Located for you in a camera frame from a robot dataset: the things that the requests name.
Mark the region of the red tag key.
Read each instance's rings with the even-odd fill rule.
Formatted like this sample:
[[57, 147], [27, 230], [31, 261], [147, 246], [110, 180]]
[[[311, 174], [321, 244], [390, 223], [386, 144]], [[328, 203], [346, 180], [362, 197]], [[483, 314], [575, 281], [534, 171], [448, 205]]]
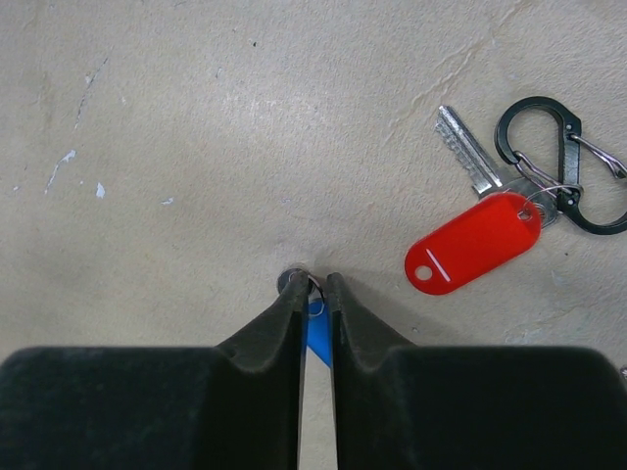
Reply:
[[418, 291], [441, 296], [530, 250], [555, 223], [554, 199], [499, 165], [450, 106], [438, 109], [436, 131], [466, 169], [478, 203], [408, 250], [405, 273]]

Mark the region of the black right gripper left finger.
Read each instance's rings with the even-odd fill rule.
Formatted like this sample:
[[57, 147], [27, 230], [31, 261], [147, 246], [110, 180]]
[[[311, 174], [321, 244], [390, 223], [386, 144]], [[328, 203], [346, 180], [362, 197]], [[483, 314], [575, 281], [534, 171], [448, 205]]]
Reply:
[[1, 366], [5, 469], [294, 469], [309, 280], [213, 347], [37, 347]]

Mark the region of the black carabiner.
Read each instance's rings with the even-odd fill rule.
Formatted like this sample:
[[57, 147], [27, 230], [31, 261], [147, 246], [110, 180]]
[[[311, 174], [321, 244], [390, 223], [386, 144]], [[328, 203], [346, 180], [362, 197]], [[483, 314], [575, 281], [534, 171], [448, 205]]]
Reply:
[[[549, 114], [558, 127], [558, 173], [553, 178], [536, 165], [522, 152], [513, 149], [509, 143], [509, 127], [519, 114], [536, 109]], [[580, 185], [581, 150], [586, 149], [602, 161], [616, 179], [626, 177], [626, 165], [612, 154], [604, 151], [582, 135], [581, 119], [575, 116], [559, 101], [545, 96], [532, 96], [512, 104], [500, 117], [494, 133], [494, 143], [501, 159], [514, 166], [518, 172], [549, 192], [556, 202], [559, 212], [563, 213], [575, 225], [594, 235], [616, 235], [626, 230], [626, 217], [596, 224], [588, 220], [580, 211], [579, 203], [583, 194]]]

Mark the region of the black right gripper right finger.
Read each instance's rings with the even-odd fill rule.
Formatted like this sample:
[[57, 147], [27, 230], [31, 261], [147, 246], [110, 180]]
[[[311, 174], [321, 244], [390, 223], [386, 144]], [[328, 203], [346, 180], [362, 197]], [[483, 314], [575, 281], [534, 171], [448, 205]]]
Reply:
[[622, 469], [626, 385], [574, 347], [427, 347], [327, 279], [342, 469]]

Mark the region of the blue tag key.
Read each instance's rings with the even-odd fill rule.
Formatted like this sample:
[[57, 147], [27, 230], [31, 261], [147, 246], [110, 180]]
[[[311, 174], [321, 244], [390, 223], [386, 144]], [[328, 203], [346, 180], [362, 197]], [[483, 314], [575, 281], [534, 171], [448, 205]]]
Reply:
[[281, 293], [299, 272], [308, 274], [308, 348], [327, 366], [332, 365], [329, 328], [329, 309], [326, 295], [320, 282], [301, 267], [290, 267], [277, 278], [277, 292]]

